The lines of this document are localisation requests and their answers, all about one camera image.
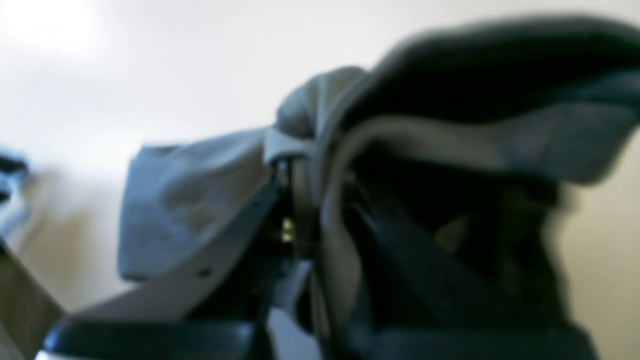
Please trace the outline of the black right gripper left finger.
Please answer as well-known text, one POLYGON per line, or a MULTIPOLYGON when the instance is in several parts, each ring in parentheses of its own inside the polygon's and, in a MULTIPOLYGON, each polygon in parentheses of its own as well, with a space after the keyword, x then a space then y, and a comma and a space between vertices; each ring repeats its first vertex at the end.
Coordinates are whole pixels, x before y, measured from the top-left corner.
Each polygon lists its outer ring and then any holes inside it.
POLYGON ((278 161, 270 179, 222 231, 169 271, 68 318, 78 322, 177 322, 216 292, 254 243, 285 244, 280 207, 290 194, 291 166, 278 161))

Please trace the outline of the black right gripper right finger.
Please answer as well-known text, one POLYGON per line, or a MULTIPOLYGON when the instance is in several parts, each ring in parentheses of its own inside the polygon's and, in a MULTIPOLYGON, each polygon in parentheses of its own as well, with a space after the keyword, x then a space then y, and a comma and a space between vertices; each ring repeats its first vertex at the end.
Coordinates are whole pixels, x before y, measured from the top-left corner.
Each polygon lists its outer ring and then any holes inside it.
POLYGON ((375 335, 369 360, 573 360, 576 333, 448 255, 396 207, 352 206, 375 335))

